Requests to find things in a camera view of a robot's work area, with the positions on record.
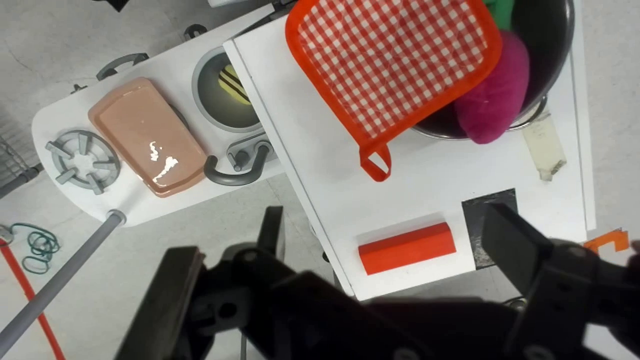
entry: white countertop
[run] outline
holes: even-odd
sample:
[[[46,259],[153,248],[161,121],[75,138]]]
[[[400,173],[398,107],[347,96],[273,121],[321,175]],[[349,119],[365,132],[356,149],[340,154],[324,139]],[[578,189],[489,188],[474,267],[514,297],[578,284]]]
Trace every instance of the white countertop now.
[[[210,151],[223,157],[221,167],[230,169],[225,154],[226,148],[247,138],[247,134],[225,132],[206,121],[203,111],[197,105],[192,91],[192,78],[199,62],[210,54],[212,50],[221,50],[223,42],[230,35],[236,35],[241,29],[249,28],[263,15],[270,13],[273,7],[265,5],[256,11],[250,11],[235,22],[229,22],[205,35],[190,40],[183,45],[176,45],[161,55],[155,55],[131,71],[116,73],[96,85],[91,85],[75,96],[68,96],[57,103],[43,107],[33,121],[35,145],[38,149],[41,162],[51,178],[58,175],[54,167],[53,154],[44,148],[51,139],[57,139],[63,132],[68,130],[91,130],[101,134],[88,119],[91,107],[107,96],[110,89],[135,80],[135,78],[151,78],[168,102],[178,109],[185,121],[190,126],[192,134],[201,139],[201,143]],[[281,173],[281,166],[277,159],[269,162],[265,167],[265,178]],[[195,188],[188,188],[170,197],[155,196],[145,182],[135,173],[135,169],[123,159],[121,178],[107,188],[103,196],[94,196],[91,189],[76,188],[73,184],[58,184],[58,189],[66,194],[79,208],[88,212],[91,216],[104,219],[109,210],[118,208],[127,213],[127,226],[136,226],[183,208],[206,201],[221,194],[239,189],[230,185],[219,185],[210,180],[199,182]]]
[[[588,135],[588,117],[578,115],[572,62],[551,94],[568,159],[551,184],[540,182],[521,132],[477,145],[415,130],[391,143],[395,173],[377,184],[361,169],[355,139],[290,55],[284,22],[229,42],[226,51],[347,291],[365,299],[474,270],[460,201],[506,188],[519,189],[521,213],[546,236],[586,239],[595,194],[581,138]],[[446,219],[456,253],[368,275],[356,251],[363,236],[402,232],[416,217]]]

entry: gray floor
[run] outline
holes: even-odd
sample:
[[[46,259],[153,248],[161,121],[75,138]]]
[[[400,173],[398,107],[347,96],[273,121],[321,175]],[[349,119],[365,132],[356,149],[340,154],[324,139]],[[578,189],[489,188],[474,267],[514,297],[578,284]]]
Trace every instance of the gray floor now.
[[[188,24],[223,24],[249,5],[212,9],[206,0],[131,0],[131,5],[116,13],[109,4],[93,0],[0,0],[2,134],[12,132],[15,145],[35,159],[28,128],[38,107],[68,96],[75,84],[94,84],[98,68],[116,55],[141,50],[159,54],[181,44]],[[640,34],[640,5],[636,0],[584,0],[584,17],[588,17],[584,38],[598,226],[600,229],[623,226],[633,236],[640,236],[636,210],[640,45],[634,35]],[[250,239],[256,234],[261,213],[269,204],[289,208],[290,263],[331,275],[290,184],[286,178],[275,178],[173,217],[121,232],[110,239],[51,308],[68,357],[110,357],[162,248],[199,244],[212,253],[210,261],[214,261],[226,244]],[[64,237],[57,263],[63,263],[83,236],[96,227],[96,222],[63,197],[44,175],[0,200],[0,222],[17,219],[43,224]],[[141,275],[123,275],[118,267]],[[0,270],[0,303],[21,306],[19,291],[2,291],[2,286],[9,286],[5,278]],[[38,288],[49,278],[35,275],[33,279]],[[11,312],[0,312],[0,326],[9,315]],[[33,329],[30,336],[12,357],[49,353],[46,346],[33,346],[38,332]],[[229,341],[229,350],[223,346],[221,353],[236,357],[236,339]]]

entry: metal rod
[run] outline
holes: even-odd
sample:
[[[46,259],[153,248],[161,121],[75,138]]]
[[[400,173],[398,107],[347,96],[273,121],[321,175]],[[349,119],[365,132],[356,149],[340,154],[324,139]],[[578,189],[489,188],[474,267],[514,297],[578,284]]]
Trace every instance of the metal rod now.
[[[124,213],[112,210],[104,224],[80,245],[80,250],[60,267],[60,272],[46,282],[46,286],[28,302],[21,314],[0,332],[0,357],[17,343],[24,329],[44,312],[44,308],[58,296],[58,291],[75,278],[84,261],[101,248],[101,244],[124,224]]]

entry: pink cloth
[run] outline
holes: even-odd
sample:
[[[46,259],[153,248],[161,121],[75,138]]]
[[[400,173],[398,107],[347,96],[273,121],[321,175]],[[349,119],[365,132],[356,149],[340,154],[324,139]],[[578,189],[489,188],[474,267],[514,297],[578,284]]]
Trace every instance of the pink cloth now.
[[[499,66],[454,103],[466,135],[479,143],[495,142],[511,128],[523,109],[528,88],[531,57],[524,42],[513,32],[500,34]]]

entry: pot holder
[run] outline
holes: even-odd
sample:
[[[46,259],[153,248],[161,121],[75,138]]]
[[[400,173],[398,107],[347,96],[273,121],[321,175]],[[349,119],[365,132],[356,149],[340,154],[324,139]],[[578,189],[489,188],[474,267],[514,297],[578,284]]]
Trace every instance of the pot holder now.
[[[286,42],[378,182],[386,143],[482,81],[502,50],[482,0],[299,0]]]

